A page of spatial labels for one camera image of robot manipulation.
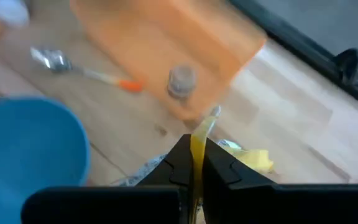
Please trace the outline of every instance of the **metal spoon head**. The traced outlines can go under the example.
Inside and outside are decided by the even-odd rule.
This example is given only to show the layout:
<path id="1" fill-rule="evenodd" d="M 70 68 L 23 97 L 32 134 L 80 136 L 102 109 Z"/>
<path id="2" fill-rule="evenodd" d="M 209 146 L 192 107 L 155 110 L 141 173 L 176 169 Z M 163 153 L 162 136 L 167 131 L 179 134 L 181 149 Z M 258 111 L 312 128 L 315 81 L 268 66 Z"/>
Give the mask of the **metal spoon head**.
<path id="1" fill-rule="evenodd" d="M 30 53 L 36 62 L 42 64 L 52 72 L 61 73 L 73 69 L 70 59 L 68 59 L 61 50 L 37 49 L 32 47 Z"/>

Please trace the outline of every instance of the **orange plastic container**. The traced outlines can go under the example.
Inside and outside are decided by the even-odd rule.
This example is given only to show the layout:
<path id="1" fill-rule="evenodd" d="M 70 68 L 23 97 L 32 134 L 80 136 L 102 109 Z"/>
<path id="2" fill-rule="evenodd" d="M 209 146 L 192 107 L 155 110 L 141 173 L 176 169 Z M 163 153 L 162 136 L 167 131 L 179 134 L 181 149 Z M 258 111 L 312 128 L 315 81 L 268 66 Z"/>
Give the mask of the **orange plastic container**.
<path id="1" fill-rule="evenodd" d="M 181 119 L 198 118 L 213 106 L 266 40 L 219 0 L 70 3 L 91 40 Z M 196 72 L 196 88 L 185 102 L 167 91 L 169 72 L 178 65 Z"/>

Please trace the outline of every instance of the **blue bucket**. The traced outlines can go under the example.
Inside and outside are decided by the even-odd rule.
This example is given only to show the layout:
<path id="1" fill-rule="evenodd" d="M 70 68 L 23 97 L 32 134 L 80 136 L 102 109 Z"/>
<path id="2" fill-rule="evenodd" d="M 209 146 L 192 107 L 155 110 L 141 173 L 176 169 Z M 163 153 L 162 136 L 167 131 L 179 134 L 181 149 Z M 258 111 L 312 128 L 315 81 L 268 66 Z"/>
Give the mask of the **blue bucket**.
<path id="1" fill-rule="evenodd" d="M 46 98 L 0 100 L 0 223 L 20 223 L 34 192 L 83 185 L 89 142 L 79 120 Z"/>

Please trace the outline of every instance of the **white object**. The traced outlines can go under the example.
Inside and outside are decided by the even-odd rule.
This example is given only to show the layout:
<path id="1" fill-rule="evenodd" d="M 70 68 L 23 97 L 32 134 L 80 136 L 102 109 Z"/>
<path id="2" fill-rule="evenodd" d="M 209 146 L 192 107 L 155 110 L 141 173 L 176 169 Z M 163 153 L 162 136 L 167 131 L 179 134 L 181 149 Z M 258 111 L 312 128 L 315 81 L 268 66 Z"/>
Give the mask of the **white object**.
<path id="1" fill-rule="evenodd" d="M 21 0 L 0 0 L 0 20 L 9 26 L 26 26 L 29 17 L 27 6 Z"/>
<path id="2" fill-rule="evenodd" d="M 105 82 L 107 84 L 113 84 L 114 85 L 114 84 L 118 83 L 118 80 L 117 80 L 116 77 L 112 77 L 112 76 L 109 76 L 107 74 L 95 72 L 95 71 L 92 71 L 92 70 L 89 70 L 89 69 L 86 69 L 86 68 L 82 68 L 81 70 L 82 70 L 83 75 L 85 77 L 94 78 L 96 80 Z"/>

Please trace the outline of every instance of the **spoon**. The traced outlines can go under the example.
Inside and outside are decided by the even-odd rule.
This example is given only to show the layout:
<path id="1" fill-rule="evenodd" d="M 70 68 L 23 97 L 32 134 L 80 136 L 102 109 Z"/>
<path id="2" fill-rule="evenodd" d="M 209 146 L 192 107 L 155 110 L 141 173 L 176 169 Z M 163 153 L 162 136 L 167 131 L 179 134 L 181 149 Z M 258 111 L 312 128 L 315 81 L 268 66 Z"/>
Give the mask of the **spoon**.
<path id="1" fill-rule="evenodd" d="M 32 58 L 36 62 L 44 65 L 47 69 L 54 73 L 63 73 L 66 71 L 74 70 L 82 74 L 84 77 L 99 80 L 107 84 L 116 85 L 123 90 L 131 92 L 142 91 L 142 85 L 139 82 L 123 80 L 118 77 L 95 72 L 93 70 L 72 64 L 70 59 L 68 59 L 68 57 L 61 50 L 36 49 L 32 47 L 30 52 Z"/>

